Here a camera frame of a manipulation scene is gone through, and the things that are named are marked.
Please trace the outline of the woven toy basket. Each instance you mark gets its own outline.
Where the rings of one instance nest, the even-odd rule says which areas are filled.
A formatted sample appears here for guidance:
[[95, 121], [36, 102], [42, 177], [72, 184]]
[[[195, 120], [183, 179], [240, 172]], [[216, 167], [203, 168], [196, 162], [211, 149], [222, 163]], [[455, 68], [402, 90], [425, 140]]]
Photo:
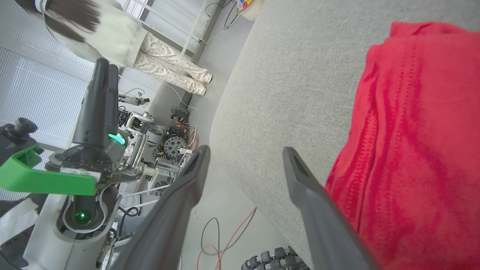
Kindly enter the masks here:
[[265, 0], [238, 0], [238, 14], [254, 22], [257, 19]]

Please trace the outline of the white cylindrical machine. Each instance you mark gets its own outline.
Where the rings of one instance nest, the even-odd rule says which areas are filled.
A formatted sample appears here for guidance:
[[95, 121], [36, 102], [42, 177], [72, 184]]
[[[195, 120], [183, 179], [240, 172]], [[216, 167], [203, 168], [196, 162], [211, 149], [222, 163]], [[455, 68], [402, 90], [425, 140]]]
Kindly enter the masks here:
[[155, 124], [154, 118], [148, 112], [132, 112], [125, 128], [134, 135], [146, 135], [146, 143], [150, 146], [160, 146], [166, 134], [166, 128], [163, 125]]

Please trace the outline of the grey fabric sofa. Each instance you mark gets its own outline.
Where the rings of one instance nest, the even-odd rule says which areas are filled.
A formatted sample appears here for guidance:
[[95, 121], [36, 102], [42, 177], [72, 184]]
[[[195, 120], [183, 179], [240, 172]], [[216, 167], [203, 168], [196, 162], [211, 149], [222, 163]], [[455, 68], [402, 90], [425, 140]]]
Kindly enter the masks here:
[[211, 125], [213, 157], [310, 268], [282, 150], [295, 148], [325, 184], [347, 141], [367, 51], [394, 21], [478, 31], [480, 0], [266, 0]]

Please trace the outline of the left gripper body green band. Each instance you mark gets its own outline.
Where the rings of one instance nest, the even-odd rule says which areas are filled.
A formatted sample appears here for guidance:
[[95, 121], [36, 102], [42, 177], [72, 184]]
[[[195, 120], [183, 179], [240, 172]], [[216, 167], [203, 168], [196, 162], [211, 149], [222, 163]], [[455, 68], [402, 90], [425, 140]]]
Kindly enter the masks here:
[[44, 170], [35, 167], [44, 149], [31, 137], [37, 126], [26, 118], [0, 127], [0, 188], [12, 192], [99, 196], [121, 180], [128, 135], [103, 128], [85, 130], [82, 143], [53, 153]]

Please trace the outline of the red basketball jersey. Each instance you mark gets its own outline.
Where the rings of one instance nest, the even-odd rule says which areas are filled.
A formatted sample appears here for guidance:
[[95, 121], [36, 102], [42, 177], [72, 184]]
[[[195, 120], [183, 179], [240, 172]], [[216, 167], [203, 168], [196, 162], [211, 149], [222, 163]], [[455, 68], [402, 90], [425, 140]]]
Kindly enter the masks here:
[[326, 191], [384, 270], [480, 270], [480, 31], [393, 22]]

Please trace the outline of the black toothed gear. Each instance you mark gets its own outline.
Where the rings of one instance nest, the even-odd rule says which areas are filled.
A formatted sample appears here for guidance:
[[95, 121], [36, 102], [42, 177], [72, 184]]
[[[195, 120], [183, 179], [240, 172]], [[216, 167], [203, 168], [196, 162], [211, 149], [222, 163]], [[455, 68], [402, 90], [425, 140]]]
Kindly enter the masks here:
[[163, 153], [168, 157], [175, 159], [181, 156], [180, 149], [187, 145], [186, 140], [180, 136], [170, 137], [163, 145]]

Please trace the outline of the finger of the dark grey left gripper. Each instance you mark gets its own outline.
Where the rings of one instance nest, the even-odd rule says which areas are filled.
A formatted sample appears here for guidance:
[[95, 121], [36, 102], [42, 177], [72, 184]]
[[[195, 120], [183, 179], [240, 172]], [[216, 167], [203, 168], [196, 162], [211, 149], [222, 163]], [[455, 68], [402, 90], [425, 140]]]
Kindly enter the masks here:
[[108, 134], [118, 133], [118, 97], [118, 67], [110, 64], [108, 67]]
[[104, 58], [96, 60], [91, 81], [86, 89], [77, 126], [73, 136], [74, 144], [103, 147], [105, 140], [106, 83], [109, 62]]

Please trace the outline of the black roller wheel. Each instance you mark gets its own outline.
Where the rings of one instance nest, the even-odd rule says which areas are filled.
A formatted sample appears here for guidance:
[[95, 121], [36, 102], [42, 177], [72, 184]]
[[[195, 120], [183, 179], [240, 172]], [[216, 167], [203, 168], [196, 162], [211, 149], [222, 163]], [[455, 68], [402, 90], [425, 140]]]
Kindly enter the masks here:
[[246, 260], [241, 270], [310, 270], [291, 247], [278, 247]]

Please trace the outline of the small grey fan box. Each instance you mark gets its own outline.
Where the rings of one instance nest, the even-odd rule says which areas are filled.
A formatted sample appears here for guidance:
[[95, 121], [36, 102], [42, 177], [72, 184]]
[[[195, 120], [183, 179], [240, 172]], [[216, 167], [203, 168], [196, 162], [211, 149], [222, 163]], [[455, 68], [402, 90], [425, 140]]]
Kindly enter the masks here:
[[160, 187], [171, 185], [178, 173], [164, 167], [157, 167], [155, 170], [155, 175], [148, 182], [148, 189], [155, 190], [149, 191], [147, 194], [161, 197], [166, 188], [160, 189]]

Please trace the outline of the white window blinds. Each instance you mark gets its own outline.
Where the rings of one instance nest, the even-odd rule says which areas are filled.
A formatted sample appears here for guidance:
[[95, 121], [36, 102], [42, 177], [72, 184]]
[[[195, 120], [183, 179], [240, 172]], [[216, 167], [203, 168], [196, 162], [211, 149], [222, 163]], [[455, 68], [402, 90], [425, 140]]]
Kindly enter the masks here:
[[65, 148], [94, 64], [71, 53], [43, 19], [0, 0], [0, 127], [22, 117], [39, 143]]

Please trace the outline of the white table frame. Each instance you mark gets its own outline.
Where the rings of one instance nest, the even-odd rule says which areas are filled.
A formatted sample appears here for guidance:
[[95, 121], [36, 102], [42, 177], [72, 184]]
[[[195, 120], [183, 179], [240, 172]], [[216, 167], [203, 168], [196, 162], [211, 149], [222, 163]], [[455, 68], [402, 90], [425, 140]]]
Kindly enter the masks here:
[[150, 33], [194, 63], [223, 7], [231, 0], [116, 0]]

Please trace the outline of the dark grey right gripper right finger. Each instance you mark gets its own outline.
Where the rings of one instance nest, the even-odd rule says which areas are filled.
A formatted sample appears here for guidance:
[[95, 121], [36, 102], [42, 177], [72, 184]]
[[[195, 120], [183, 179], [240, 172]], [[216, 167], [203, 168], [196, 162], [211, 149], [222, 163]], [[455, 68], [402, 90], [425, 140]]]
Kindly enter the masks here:
[[380, 270], [298, 152], [285, 147], [282, 156], [289, 196], [301, 212], [314, 270]]

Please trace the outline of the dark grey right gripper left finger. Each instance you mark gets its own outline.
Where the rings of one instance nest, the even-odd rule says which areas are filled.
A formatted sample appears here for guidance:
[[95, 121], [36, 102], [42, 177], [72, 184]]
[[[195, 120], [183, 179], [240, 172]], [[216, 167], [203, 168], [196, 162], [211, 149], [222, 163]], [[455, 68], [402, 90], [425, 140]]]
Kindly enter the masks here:
[[163, 193], [112, 270], [177, 270], [191, 210], [199, 203], [210, 164], [210, 148], [200, 146]]

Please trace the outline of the person in white hoodie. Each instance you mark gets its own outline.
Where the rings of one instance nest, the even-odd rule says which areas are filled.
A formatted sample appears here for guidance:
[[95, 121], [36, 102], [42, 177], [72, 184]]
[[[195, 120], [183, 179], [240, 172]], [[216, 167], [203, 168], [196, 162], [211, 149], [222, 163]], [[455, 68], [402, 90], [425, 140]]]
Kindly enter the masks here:
[[15, 0], [43, 17], [50, 34], [74, 55], [95, 63], [105, 58], [191, 94], [206, 94], [213, 76], [161, 41], [116, 0]]

